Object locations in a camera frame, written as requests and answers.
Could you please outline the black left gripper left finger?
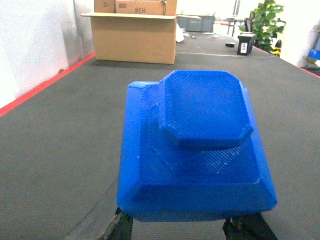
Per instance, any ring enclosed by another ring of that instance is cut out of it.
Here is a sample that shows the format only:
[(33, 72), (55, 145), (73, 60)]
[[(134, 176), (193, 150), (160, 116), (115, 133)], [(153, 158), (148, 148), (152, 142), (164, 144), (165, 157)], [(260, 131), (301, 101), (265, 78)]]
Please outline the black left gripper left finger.
[(119, 207), (99, 240), (131, 240), (133, 218)]

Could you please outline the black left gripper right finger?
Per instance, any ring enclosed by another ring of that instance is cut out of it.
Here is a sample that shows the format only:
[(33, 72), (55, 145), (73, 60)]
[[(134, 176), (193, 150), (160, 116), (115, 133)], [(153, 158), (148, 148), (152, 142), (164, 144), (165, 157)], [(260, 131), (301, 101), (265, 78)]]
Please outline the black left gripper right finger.
[(222, 226), (226, 240), (277, 240), (262, 215), (227, 218)]

